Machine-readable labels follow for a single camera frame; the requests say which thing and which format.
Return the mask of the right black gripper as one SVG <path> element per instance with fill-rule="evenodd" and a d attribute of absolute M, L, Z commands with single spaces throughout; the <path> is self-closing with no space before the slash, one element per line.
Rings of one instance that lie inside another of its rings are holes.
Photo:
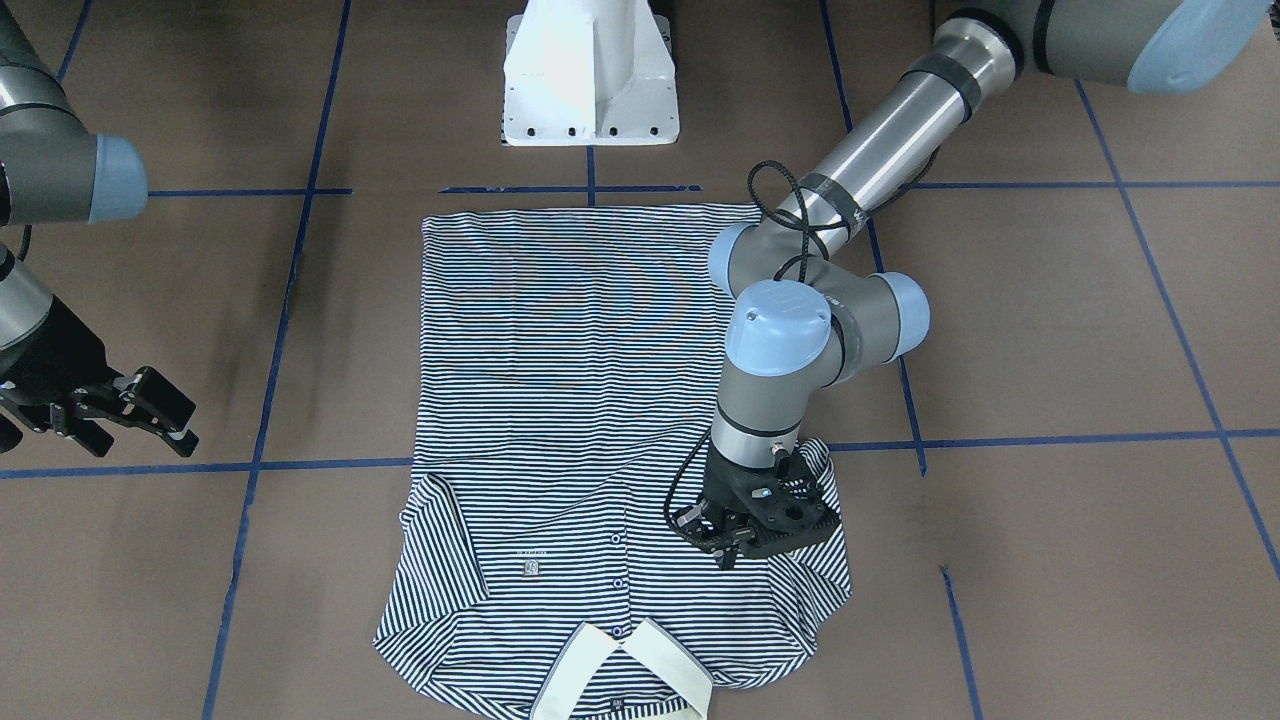
<path fill-rule="evenodd" d="M 50 427 L 95 457 L 106 456 L 114 445 L 99 420 L 146 430 L 178 456 L 191 456 L 200 443 L 189 428 L 195 401 L 152 366 L 120 375 L 108 364 L 104 342 L 54 297 L 38 327 L 1 352 L 3 406 L 27 429 Z M 69 397 L 114 380 L 119 398 Z"/>

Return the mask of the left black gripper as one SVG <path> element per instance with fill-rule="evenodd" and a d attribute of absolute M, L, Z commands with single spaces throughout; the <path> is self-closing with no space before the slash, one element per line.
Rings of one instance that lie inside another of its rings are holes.
<path fill-rule="evenodd" d="M 735 568 L 748 541 L 801 534 L 801 457 L 782 448 L 767 468 L 746 468 L 717 447 L 707 454 L 701 500 L 668 510 L 668 525 L 708 553 L 722 571 Z"/>

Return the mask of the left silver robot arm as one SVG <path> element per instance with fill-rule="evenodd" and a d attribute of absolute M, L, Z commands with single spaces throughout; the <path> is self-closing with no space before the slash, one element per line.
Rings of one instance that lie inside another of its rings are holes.
<path fill-rule="evenodd" d="M 931 306 L 910 278 L 858 277 L 842 249 L 929 170 L 940 147 L 1023 74 L 1179 95 L 1216 79 L 1245 50 L 1266 1 L 973 1 L 942 22 L 931 50 L 884 100 L 759 220 L 722 231 L 709 274 L 735 297 L 730 350 L 709 430 L 708 500 L 719 561 L 792 550 L 829 533 L 832 512 L 774 511 L 773 486 L 749 498 L 773 452 L 796 438 L 810 396 L 867 366 L 896 364 L 925 337 Z"/>

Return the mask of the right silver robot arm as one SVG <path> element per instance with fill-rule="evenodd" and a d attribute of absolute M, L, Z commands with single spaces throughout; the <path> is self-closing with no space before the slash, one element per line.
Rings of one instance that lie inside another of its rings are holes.
<path fill-rule="evenodd" d="M 27 228 L 141 214 L 148 182 L 128 140 L 90 132 L 15 17 L 1 10 L 1 219 Z M 96 457 L 113 447 L 105 421 L 159 437 L 182 457 L 198 437 L 195 402 L 163 373 L 122 373 L 104 342 L 31 270 L 3 250 L 3 450 L 26 432 L 73 439 Z"/>

